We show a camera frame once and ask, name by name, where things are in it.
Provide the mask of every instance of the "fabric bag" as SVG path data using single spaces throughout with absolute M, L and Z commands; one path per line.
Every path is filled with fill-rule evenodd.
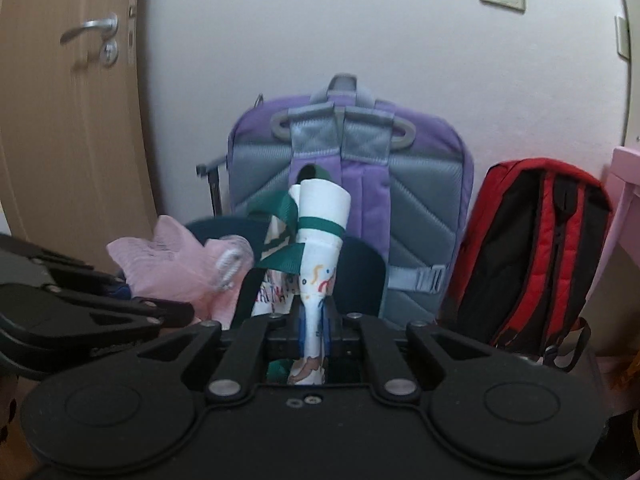
M 513 352 L 545 356 L 576 325 L 612 216 L 602 184 L 550 158 L 502 162 L 482 183 L 448 296 L 452 328 Z M 578 343 L 586 344 L 588 327 Z
M 381 316 L 434 320 L 462 240 L 473 160 L 444 120 L 375 100 L 355 76 L 311 96 L 262 102 L 232 130 L 226 164 L 235 214 L 323 168 L 351 195 L 346 233 L 388 264 Z

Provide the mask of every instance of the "green ribbon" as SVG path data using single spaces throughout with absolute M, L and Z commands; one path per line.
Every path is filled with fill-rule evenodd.
M 324 231 L 342 238 L 344 235 L 344 227 L 331 220 L 325 218 L 317 218 L 315 216 L 303 216 L 298 219 L 298 229 L 315 229 L 317 231 Z
M 255 266 L 260 269 L 281 270 L 287 274 L 300 274 L 300 263 L 302 263 L 304 252 L 304 244 L 289 244 L 260 260 Z
M 249 216 L 267 214 L 279 218 L 286 225 L 286 232 L 289 237 L 294 238 L 296 236 L 298 206 L 287 191 L 277 191 L 251 200 L 247 211 Z

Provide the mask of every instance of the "wall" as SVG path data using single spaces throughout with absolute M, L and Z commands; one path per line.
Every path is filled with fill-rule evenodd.
M 600 175 L 620 144 L 622 0 L 147 0 L 146 66 L 161 200 L 210 214 L 194 167 L 221 155 L 236 118 L 266 98 L 352 72 L 382 98 L 446 118 L 489 166 L 533 155 Z
M 4 211 L 2 210 L 2 204 L 0 204 L 0 233 L 10 235 L 9 224 L 6 222 Z

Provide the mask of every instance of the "shoulder strap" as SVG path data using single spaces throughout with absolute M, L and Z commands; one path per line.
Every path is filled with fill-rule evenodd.
M 569 373 L 574 369 L 575 365 L 578 364 L 578 361 L 580 360 L 580 356 L 584 352 L 584 349 L 587 348 L 587 343 L 591 338 L 591 327 L 589 326 L 589 323 L 587 323 L 587 320 L 585 320 L 583 317 L 578 318 L 578 326 L 580 329 L 582 329 L 582 331 L 578 336 L 578 341 L 575 345 L 574 355 L 571 357 L 571 362 L 569 362 L 569 364 L 564 367 L 557 366 L 556 357 L 558 357 L 558 346 L 551 345 L 545 350 L 542 364 L 550 366 L 552 368 L 556 368 L 557 370 L 566 373 Z

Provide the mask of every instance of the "wooden door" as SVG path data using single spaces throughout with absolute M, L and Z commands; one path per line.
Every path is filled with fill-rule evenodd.
M 115 13 L 116 63 L 100 32 Z M 156 221 L 140 125 L 136 0 L 0 0 L 0 203 L 12 234 L 113 270 L 105 245 Z

